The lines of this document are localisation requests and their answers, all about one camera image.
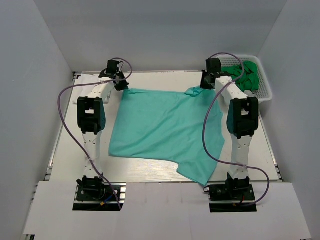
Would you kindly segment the teal t shirt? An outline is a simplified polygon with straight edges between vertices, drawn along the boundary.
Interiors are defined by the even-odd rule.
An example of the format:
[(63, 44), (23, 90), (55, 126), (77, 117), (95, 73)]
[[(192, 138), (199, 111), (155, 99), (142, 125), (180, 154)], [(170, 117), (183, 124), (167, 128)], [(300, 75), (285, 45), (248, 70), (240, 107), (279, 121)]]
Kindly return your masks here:
[(185, 92), (125, 90), (109, 154), (174, 162), (180, 175), (206, 185), (225, 144), (215, 95), (198, 86)]

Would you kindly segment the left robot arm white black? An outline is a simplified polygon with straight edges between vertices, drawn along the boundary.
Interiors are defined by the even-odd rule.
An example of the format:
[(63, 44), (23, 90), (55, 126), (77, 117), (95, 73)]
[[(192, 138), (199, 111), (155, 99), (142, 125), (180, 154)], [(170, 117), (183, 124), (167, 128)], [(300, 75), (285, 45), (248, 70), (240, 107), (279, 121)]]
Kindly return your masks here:
[(122, 71), (126, 61), (115, 57), (107, 61), (107, 67), (98, 76), (99, 82), (85, 96), (77, 99), (77, 125), (83, 137), (85, 149), (84, 176), (101, 178), (100, 141), (106, 127), (104, 104), (109, 102), (111, 92), (127, 90), (129, 83)]

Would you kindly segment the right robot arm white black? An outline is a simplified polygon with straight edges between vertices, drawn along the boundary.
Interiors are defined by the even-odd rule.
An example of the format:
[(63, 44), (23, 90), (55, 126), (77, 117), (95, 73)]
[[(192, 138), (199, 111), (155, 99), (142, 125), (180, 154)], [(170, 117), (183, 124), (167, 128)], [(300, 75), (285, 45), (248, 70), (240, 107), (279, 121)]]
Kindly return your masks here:
[(215, 90), (217, 96), (222, 95), (224, 104), (228, 107), (226, 126), (231, 135), (232, 151), (227, 178), (247, 180), (249, 148), (259, 126), (259, 101), (256, 97), (245, 94), (233, 79), (222, 71), (219, 58), (208, 58), (205, 64), (200, 87)]

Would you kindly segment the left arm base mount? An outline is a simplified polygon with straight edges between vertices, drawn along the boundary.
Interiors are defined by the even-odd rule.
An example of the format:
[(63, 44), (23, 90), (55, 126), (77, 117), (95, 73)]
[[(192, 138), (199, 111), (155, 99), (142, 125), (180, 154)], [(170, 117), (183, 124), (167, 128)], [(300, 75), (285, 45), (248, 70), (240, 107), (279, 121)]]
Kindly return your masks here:
[(99, 177), (84, 176), (76, 181), (73, 211), (119, 212), (126, 197), (126, 184), (110, 186)]

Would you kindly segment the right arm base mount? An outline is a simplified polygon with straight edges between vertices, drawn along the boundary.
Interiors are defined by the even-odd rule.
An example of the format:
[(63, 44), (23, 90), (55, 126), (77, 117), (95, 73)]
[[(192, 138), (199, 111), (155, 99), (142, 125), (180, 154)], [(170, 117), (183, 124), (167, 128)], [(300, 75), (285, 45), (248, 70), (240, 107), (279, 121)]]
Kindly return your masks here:
[(250, 179), (228, 178), (224, 184), (210, 184), (203, 188), (209, 195), (211, 213), (253, 213), (257, 204)]

